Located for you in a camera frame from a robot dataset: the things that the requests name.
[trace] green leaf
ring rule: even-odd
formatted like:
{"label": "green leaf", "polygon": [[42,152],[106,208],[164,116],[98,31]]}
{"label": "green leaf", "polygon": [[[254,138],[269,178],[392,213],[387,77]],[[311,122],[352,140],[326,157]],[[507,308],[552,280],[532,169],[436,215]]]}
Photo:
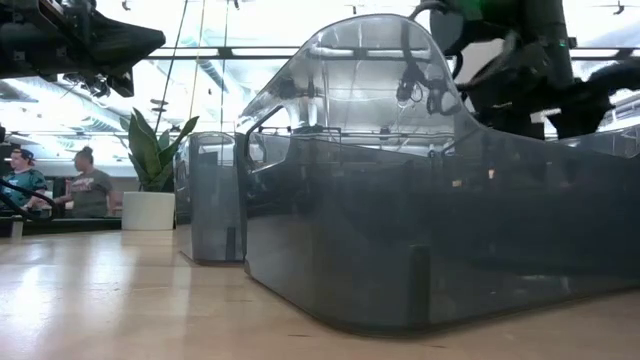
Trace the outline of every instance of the green leaf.
{"label": "green leaf", "polygon": [[162,172],[158,158],[158,140],[155,136],[147,135],[139,124],[140,121],[132,121],[129,126],[129,148],[140,167],[153,179]]}
{"label": "green leaf", "polygon": [[151,137],[155,143],[158,142],[157,137],[156,137],[156,132],[151,128],[151,125],[149,125],[149,123],[147,122],[147,120],[144,118],[144,115],[142,115],[142,113],[140,111],[138,111],[138,109],[133,108],[133,116],[131,117],[131,120],[133,122],[133,119],[135,118],[138,126],[140,127],[140,129],[147,134],[147,136]]}
{"label": "green leaf", "polygon": [[138,174],[138,180],[140,181],[140,184],[142,184],[142,186],[146,186],[146,184],[151,181],[149,174],[147,174],[147,171],[142,167],[142,165],[140,165],[138,160],[136,160],[133,155],[129,154],[129,160],[131,160],[133,168],[136,170],[136,174]]}
{"label": "green leaf", "polygon": [[165,130],[162,135],[160,135],[160,138],[158,139],[158,146],[160,147],[160,150],[164,150],[166,148],[169,147],[169,129]]}
{"label": "green leaf", "polygon": [[153,178],[146,185],[143,185],[144,191],[162,192],[164,185],[171,176],[173,176],[173,163],[166,164],[158,176]]}
{"label": "green leaf", "polygon": [[178,135],[178,138],[173,142],[173,144],[160,151],[158,158],[160,159],[160,163],[163,166],[166,164],[171,164],[173,162],[173,156],[176,154],[176,151],[178,151],[180,142],[182,141],[182,139],[184,139],[185,136],[189,135],[193,131],[193,129],[195,129],[196,125],[198,124],[198,118],[199,116],[189,119],[189,121],[187,121],[186,124],[184,124],[184,126],[182,127],[180,135]]}
{"label": "green leaf", "polygon": [[122,129],[124,131],[129,131],[129,120],[127,118],[121,117],[120,118],[120,127],[122,127]]}

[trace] woman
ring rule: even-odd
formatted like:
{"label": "woman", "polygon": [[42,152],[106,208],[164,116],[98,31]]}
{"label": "woman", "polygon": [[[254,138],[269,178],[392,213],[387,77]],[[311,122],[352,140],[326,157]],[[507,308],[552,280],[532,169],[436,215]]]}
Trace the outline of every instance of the woman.
{"label": "woman", "polygon": [[114,215],[114,194],[111,178],[93,167],[93,150],[83,148],[74,159],[80,172],[71,182],[70,194],[54,199],[57,204],[73,201],[73,217],[101,218]]}
{"label": "woman", "polygon": [[[47,182],[44,179],[44,175],[33,168],[34,165],[33,153],[31,151],[15,149],[11,153],[11,168],[13,171],[3,179],[11,185],[44,194],[47,190]],[[31,212],[39,211],[37,209],[41,201],[39,198],[26,195],[6,186],[2,187],[2,192],[8,196],[14,204],[24,210]],[[2,209],[7,210],[9,207],[6,206],[6,204],[2,204]]]}

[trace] wooden table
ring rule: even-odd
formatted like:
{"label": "wooden table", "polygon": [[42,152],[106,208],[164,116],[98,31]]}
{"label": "wooden table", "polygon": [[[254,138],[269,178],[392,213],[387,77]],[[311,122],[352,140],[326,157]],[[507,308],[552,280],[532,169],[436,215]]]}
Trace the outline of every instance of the wooden table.
{"label": "wooden table", "polygon": [[637,292],[371,339],[317,323],[240,267],[191,265],[171,232],[0,245],[3,360],[635,360],[638,340]]}

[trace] potted plant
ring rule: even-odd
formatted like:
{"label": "potted plant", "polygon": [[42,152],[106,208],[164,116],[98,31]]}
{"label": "potted plant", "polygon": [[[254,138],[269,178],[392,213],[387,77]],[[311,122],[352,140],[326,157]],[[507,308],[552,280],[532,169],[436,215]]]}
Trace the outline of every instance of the potted plant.
{"label": "potted plant", "polygon": [[129,135],[129,159],[136,170],[142,190],[124,193],[123,230],[173,229],[173,157],[182,139],[193,131],[197,122],[198,117],[189,119],[178,138],[171,142],[169,130],[158,136],[137,109],[133,109],[130,120],[121,120],[122,128]]}

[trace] black cable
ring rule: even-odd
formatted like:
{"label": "black cable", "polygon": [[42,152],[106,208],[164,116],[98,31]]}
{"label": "black cable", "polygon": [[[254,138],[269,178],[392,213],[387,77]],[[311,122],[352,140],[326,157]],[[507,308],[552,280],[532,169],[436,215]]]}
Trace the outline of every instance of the black cable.
{"label": "black cable", "polygon": [[411,101],[413,101],[414,103],[420,102],[424,98],[424,90],[422,90],[422,87],[418,86],[416,90],[418,90],[418,94],[420,94],[420,96],[417,98],[414,98],[413,94],[411,94]]}
{"label": "black cable", "polygon": [[427,0],[420,3],[420,5],[416,6],[411,15],[409,15],[409,20],[415,20],[418,15],[425,10],[436,10],[446,12],[449,11],[450,8],[447,4],[442,2],[441,0]]}
{"label": "black cable", "polygon": [[167,89],[169,89],[169,81],[171,81],[171,71],[173,70],[173,63],[176,60],[176,52],[178,51],[178,45],[180,44],[180,36],[182,35],[182,25],[184,25],[184,17],[187,14],[188,5],[189,5],[189,1],[185,1],[184,9],[182,10],[182,19],[180,20],[180,27],[178,28],[178,36],[176,37],[176,44],[175,44],[175,47],[173,48],[173,56],[171,57],[171,62],[169,63],[169,71],[167,72],[167,81],[164,84],[164,93],[162,94],[162,102],[160,103],[160,110],[158,111],[158,120],[156,121],[156,128],[154,133],[158,132],[158,127],[160,126],[160,120],[162,120],[162,113],[164,112],[164,104],[165,104],[165,100],[167,99]]}
{"label": "black cable", "polygon": [[464,56],[460,51],[458,51],[454,56],[456,57],[456,65],[454,66],[453,71],[451,72],[451,76],[455,80],[458,77],[458,75],[460,75],[462,66],[464,66]]}
{"label": "black cable", "polygon": [[29,195],[29,196],[35,196],[39,199],[44,200],[47,204],[51,205],[51,214],[49,214],[48,217],[46,218],[42,218],[39,216],[35,216],[34,214],[31,214],[28,211],[23,210],[20,206],[16,205],[13,201],[11,201],[11,199],[3,194],[2,192],[0,192],[0,202],[3,202],[5,205],[7,205],[7,207],[9,207],[11,210],[15,211],[17,215],[22,216],[23,218],[27,219],[27,220],[31,220],[31,221],[39,221],[39,222],[46,222],[46,221],[51,221],[53,219],[55,219],[58,216],[58,204],[55,203],[55,201],[51,200],[50,198],[48,198],[47,196],[44,196],[36,191],[31,191],[25,188],[21,188],[19,186],[15,186],[3,179],[0,179],[0,185],[2,186],[6,186],[9,189],[13,189],[15,191],[19,191],[23,194]]}
{"label": "black cable", "polygon": [[[447,12],[450,8],[447,4],[439,0],[424,1],[420,5],[416,6],[411,15],[409,15],[409,20],[415,21],[418,14],[424,10]],[[419,86],[417,84],[422,84],[427,88],[427,90],[429,90],[427,95],[427,111],[429,113],[438,112],[445,116],[449,115],[450,111],[442,111],[442,97],[448,90],[448,84],[446,81],[441,80],[427,80],[422,70],[420,70],[420,67],[411,53],[409,26],[409,22],[404,22],[400,32],[402,54],[405,62],[407,63],[407,69],[404,71],[402,78],[400,79],[400,85],[396,91],[396,98],[398,101],[413,100],[412,97],[415,87]]]}

